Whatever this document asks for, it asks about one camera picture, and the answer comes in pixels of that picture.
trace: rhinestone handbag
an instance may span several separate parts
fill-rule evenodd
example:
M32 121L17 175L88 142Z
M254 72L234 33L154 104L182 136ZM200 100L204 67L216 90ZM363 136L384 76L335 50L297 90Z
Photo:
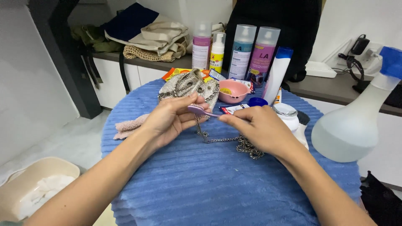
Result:
M199 69L193 69L187 73L177 74L169 79L159 90L158 102L162 99L186 97L194 91L198 93L198 96L204 97L205 102L208 103L210 109L213 110L213 107L218 100L219 82L215 79L204 82ZM236 138L207 140L208 133L201 131L198 115L195 115L195 120L197 122L197 134L203 138L205 143L209 144L212 142L237 140L239 142L239 145L236 147L238 152L248 153L252 159L258 159L264 155L263 152L255 148L250 141L241 134Z

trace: blue bottle cap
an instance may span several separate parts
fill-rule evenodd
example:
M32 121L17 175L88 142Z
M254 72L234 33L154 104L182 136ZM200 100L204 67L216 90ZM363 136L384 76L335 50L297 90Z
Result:
M268 105L268 102L262 98L259 97L252 97L250 98L250 100L248 101L248 105L250 107L254 107L254 106L264 106L264 105Z
M291 58L293 55L293 49L288 47L279 47L275 58Z
M381 50L383 75L402 79L402 51L393 47L384 46Z

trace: brush with black bristles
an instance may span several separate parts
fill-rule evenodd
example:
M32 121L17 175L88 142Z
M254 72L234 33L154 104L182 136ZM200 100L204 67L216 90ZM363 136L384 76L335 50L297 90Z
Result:
M297 111L297 117L299 119L299 128L296 130L294 135L308 150L307 139L304 131L307 128L307 124L310 122L310 117L302 111Z

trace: spray bottle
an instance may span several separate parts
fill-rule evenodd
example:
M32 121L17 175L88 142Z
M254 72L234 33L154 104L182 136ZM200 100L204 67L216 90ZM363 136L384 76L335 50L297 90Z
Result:
M229 78L244 79L256 30L256 26L237 25L230 59Z
M192 68L206 70L209 66L209 48L211 46L212 22L197 21L193 37Z
M402 79L402 51L383 47L379 55L381 70L358 98L327 113L313 127L314 148L333 161L357 161L378 143L378 111Z
M213 35L213 43L211 50L211 61L209 62L209 69L215 69L216 72L222 72L222 61L224 59L226 34L224 32L217 32Z
M266 100L269 105L272 105L277 97L278 90L281 87L283 77L285 76L292 55L293 49L287 47L278 48L262 95L262 98Z
M255 88L261 88L264 83L280 33L281 30L274 27L260 27L258 31L246 76L246 80L252 81Z

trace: white jar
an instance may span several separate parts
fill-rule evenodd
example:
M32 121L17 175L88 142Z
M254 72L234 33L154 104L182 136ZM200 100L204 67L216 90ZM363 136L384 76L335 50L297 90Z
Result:
M296 109L284 103L275 104L272 109L288 126L292 133L296 132L296 130L299 128L299 118L297 117Z

